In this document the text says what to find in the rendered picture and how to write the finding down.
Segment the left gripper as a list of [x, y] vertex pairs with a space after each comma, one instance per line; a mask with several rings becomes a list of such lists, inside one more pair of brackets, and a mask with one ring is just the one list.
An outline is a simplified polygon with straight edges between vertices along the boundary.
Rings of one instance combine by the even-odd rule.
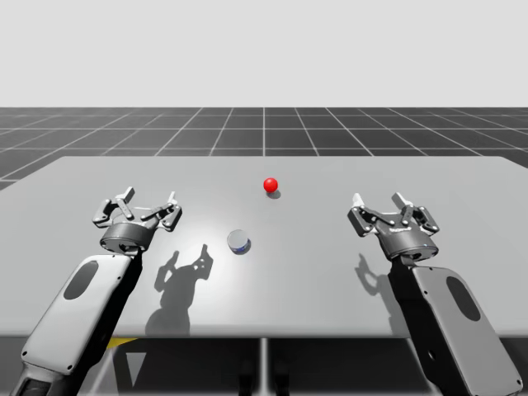
[[[182, 216], [175, 191], [170, 193], [165, 204], [134, 216], [128, 206], [134, 194], [134, 188], [129, 186], [124, 193], [105, 199], [92, 218], [96, 227], [105, 229], [100, 245], [109, 252], [122, 255], [145, 252], [153, 240], [155, 229], [172, 232]], [[120, 210], [122, 214], [112, 218], [115, 210]]]

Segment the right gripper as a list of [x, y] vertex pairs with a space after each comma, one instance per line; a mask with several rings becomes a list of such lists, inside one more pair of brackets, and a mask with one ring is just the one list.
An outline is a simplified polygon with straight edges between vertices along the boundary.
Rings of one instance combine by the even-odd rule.
[[428, 209], [414, 205], [399, 192], [395, 192], [391, 199], [400, 213], [381, 214], [366, 207], [359, 193], [353, 195], [347, 217], [358, 236], [363, 238], [377, 232], [379, 245], [390, 261], [409, 257], [419, 262], [436, 256], [439, 248], [431, 236], [440, 228]]

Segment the blue can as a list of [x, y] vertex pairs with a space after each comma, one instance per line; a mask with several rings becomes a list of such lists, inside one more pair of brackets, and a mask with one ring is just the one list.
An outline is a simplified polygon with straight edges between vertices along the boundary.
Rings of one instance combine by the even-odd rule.
[[227, 237], [227, 243], [234, 254], [245, 254], [251, 247], [248, 233], [241, 229], [235, 229]]

